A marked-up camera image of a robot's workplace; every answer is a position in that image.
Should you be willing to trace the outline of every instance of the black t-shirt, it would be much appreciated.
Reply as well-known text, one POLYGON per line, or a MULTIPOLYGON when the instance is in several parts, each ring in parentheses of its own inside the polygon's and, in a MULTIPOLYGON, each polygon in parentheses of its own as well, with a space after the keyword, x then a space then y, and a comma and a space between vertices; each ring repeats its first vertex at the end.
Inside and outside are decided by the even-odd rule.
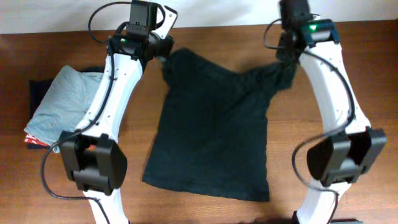
POLYGON ((266 133, 271 98, 294 63, 237 74, 182 49, 164 64, 170 87, 142 181, 162 189, 269 201, 266 133))

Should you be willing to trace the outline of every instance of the t-shirt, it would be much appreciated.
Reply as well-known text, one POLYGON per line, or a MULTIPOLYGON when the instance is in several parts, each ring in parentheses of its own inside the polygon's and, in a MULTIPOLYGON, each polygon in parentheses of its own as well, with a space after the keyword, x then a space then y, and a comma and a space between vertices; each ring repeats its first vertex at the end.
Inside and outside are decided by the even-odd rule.
POLYGON ((238 74, 182 49, 164 63, 170 90, 142 181, 167 190, 266 202, 266 111, 294 63, 238 74))
MULTIPOLYGON (((90 83, 85 81, 85 79, 87 79, 87 76, 92 76, 93 73, 103 73, 104 72, 104 68, 103 67, 89 67, 84 69, 80 74, 82 76, 81 79, 79 78, 72 78, 72 81, 69 80, 69 82, 67 82, 67 85, 65 85, 65 83, 62 83, 62 87, 63 88, 56 88, 56 91, 52 92, 54 95, 58 95, 58 96, 62 96, 62 102, 65 102, 65 97, 74 97, 74 94, 65 94, 65 91, 68 90, 68 86, 79 86, 79 87, 84 87, 87 89, 94 89, 96 90, 98 88, 99 83, 98 82, 94 82, 94 83, 90 83)), ((60 87, 59 83, 62 82, 62 80, 65 79, 65 76, 74 76, 76 75, 76 71, 74 71, 74 69, 70 68, 69 66, 65 66, 61 69, 61 72, 57 75, 57 76, 64 76, 63 78, 58 78, 57 79, 57 86, 60 87)), ((27 135, 25 137, 25 142, 27 143, 27 148, 28 149, 48 149, 50 146, 49 144, 52 144, 53 142, 47 142, 44 143, 42 141, 40 141, 38 138, 44 139, 44 134, 43 132, 40 132, 36 127, 36 125, 38 123, 47 123, 51 126, 54 126, 55 129, 57 129, 56 131, 51 130, 48 131, 47 134, 48 135, 54 135, 58 133, 58 136, 60 134, 61 131, 58 129, 59 127, 56 127, 56 123, 54 123, 54 120, 57 116, 57 114, 54 114, 54 110, 50 110, 48 108, 48 102, 46 102, 47 106, 41 109, 40 115, 34 118, 35 112, 37 110, 37 108, 40 106, 42 100, 45 98, 48 90, 50 89, 50 87, 52 86, 52 82, 53 82, 53 78, 51 79, 47 79, 47 80, 42 80, 42 81, 34 81, 34 80, 29 80, 29 91, 30 91, 30 118, 31 121, 29 122, 30 124, 28 124, 28 126, 30 125, 30 127, 27 127, 25 129, 25 131, 27 132, 27 135)), ((77 93, 81 93, 82 91, 84 91, 83 89, 79 89, 79 91, 75 91, 77 93)), ((85 94, 86 95, 90 95, 90 98, 93 98, 95 95, 96 91, 86 91, 85 94)), ((86 107, 86 105, 84 103, 82 104, 77 104, 74 105, 74 107, 78 108, 78 107, 86 107)), ((79 118, 80 114, 73 114, 74 117, 79 118)), ((77 124, 75 122, 69 123, 67 127, 75 127, 77 124)))

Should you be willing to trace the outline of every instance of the wood grain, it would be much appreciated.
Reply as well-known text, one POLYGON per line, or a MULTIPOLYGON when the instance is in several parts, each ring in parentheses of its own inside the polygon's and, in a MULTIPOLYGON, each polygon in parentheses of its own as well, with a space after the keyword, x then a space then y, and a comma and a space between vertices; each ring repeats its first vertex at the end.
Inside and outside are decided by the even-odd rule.
MULTIPOLYGON (((363 111, 384 128, 387 146, 370 172, 343 196, 336 218, 398 223, 398 24, 396 21, 339 23, 346 69, 363 111)), ((264 26, 174 29, 175 49, 187 47, 230 70, 243 72, 275 61, 262 46, 264 26)), ((277 43, 280 28, 269 35, 277 43)), ((97 32, 104 38, 112 32, 97 32)), ((105 47, 87 32, 0 35, 0 223, 94 223, 88 202, 50 197, 39 179, 44 151, 23 143, 29 121, 29 82, 54 77, 64 65, 79 70, 104 65, 105 47)), ((149 63, 134 90, 121 126, 120 146, 128 158, 122 195, 132 223, 237 223, 255 218, 290 218, 306 188, 294 176, 290 155, 305 137, 322 131, 317 103, 300 70, 294 86, 277 94, 269 118, 269 203, 243 202, 171 192, 141 182, 167 92, 161 63, 149 63)), ((306 172, 304 153, 300 169, 306 172)), ((51 155, 46 176, 54 191, 81 195, 69 182, 60 155, 51 155)))

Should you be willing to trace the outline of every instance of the folded shirt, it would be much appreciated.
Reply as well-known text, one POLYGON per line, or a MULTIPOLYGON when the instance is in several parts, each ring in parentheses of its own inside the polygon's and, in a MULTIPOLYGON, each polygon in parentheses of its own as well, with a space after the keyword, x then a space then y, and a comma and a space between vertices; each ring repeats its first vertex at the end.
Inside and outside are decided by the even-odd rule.
POLYGON ((63 130, 74 131, 90 108, 102 76, 103 73, 81 73, 64 66, 50 83, 24 131, 48 145, 58 141, 63 130))

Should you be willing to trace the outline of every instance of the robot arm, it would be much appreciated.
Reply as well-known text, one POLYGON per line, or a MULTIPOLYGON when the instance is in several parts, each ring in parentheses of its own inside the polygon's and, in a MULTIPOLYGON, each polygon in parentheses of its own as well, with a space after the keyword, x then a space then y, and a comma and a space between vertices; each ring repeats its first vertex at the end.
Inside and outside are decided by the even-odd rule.
MULTIPOLYGON (((127 171, 127 159, 118 146, 121 120, 130 95, 153 57, 167 58, 174 40, 168 33, 177 12, 151 2, 133 1, 126 35, 121 30, 110 39, 113 54, 106 57, 106 66, 94 100, 76 130, 87 127, 100 111, 111 74, 113 82, 104 110, 96 124, 80 135, 60 145, 60 151, 70 180, 89 198, 97 198, 100 206, 90 200, 96 223, 129 223, 123 212, 120 187, 127 171), (156 24, 157 11, 163 21, 156 24)), ((63 132, 60 139, 71 136, 63 132)))
POLYGON ((360 175, 370 169, 384 147, 386 137, 383 130, 371 129, 359 107, 349 84, 340 38, 332 21, 314 20, 307 0, 281 0, 280 14, 285 32, 280 38, 277 57, 300 62, 312 84, 324 132, 342 127, 348 120, 350 107, 354 108, 354 119, 345 129, 328 135, 308 151, 312 188, 292 219, 294 224, 328 223, 335 211, 335 203, 360 175), (334 68, 312 55, 324 58, 334 68), (335 70, 340 71, 344 80, 335 70), (353 98, 353 105, 350 105, 347 91, 353 98))

